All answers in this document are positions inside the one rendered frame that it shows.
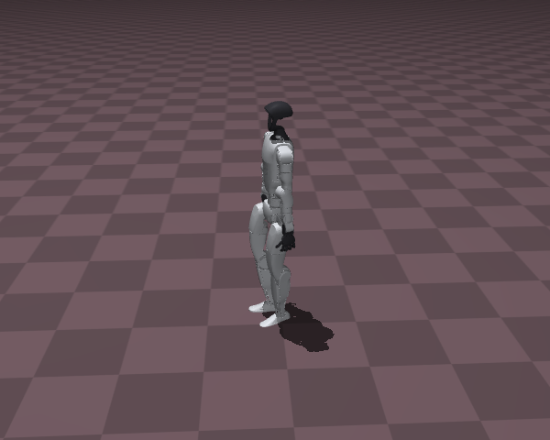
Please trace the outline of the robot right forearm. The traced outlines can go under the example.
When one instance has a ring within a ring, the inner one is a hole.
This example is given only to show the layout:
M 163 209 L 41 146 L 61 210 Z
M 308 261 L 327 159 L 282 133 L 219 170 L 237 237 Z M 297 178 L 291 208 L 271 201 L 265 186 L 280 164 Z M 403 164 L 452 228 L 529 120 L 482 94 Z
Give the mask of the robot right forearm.
M 261 186 L 261 194 L 260 194 L 260 197 L 262 194 L 265 194 L 267 196 L 267 199 L 269 197 L 269 194 L 265 188 L 265 185 L 264 185 L 264 177 L 263 177 L 263 170 L 262 170 L 262 186 Z

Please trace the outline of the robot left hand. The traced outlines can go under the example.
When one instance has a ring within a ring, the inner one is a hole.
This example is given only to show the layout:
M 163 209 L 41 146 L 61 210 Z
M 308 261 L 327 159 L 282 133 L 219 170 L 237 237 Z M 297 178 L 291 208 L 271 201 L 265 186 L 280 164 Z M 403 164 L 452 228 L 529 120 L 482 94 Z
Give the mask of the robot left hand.
M 293 226 L 294 227 L 294 226 Z M 282 244 L 280 252 L 291 250 L 295 248 L 295 237 L 293 235 L 294 229 L 291 232 L 286 233 L 285 225 L 282 225 L 282 238 L 281 242 L 275 247 L 278 248 Z

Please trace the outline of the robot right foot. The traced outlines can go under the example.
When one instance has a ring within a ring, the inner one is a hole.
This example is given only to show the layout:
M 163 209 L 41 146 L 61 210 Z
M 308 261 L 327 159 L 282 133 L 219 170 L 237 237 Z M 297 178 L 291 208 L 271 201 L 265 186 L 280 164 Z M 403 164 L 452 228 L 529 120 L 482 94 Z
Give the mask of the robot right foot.
M 270 303 L 270 301 L 269 301 L 269 303 Z M 250 312 L 253 312 L 253 313 L 265 313 L 265 312 L 275 311 L 274 304 L 273 305 L 267 305 L 267 301 L 261 302 L 261 303 L 256 304 L 256 305 L 252 305 L 248 309 L 249 309 Z

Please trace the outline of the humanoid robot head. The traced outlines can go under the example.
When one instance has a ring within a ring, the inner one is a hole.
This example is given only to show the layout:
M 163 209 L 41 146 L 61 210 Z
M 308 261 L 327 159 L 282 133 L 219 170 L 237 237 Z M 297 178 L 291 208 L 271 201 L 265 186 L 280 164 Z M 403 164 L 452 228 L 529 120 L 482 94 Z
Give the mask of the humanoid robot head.
M 278 119 L 283 119 L 284 117 L 290 117 L 292 116 L 292 108 L 289 104 L 283 102 L 283 101 L 276 101 L 272 102 L 270 104 L 267 104 L 264 108 L 267 113 L 269 114 L 268 118 L 268 130 L 270 132 L 274 131 L 274 134 L 271 135 L 271 140 L 280 140 L 280 138 L 276 138 L 275 136 L 280 136 L 281 138 L 284 138 L 284 140 L 290 140 L 287 134 L 285 133 L 283 126 L 276 126 Z M 272 120 L 272 123 L 271 123 Z M 281 139 L 283 140 L 283 139 Z

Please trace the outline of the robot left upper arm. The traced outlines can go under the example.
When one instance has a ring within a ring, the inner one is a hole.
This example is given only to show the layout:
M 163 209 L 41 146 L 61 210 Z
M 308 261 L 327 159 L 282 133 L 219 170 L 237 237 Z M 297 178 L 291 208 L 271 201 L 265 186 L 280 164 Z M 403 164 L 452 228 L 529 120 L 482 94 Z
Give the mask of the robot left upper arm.
M 275 194 L 281 199 L 281 192 L 283 190 L 289 189 L 292 193 L 293 153 L 288 146 L 277 147 L 276 160 L 279 165 L 281 186 L 278 186 Z

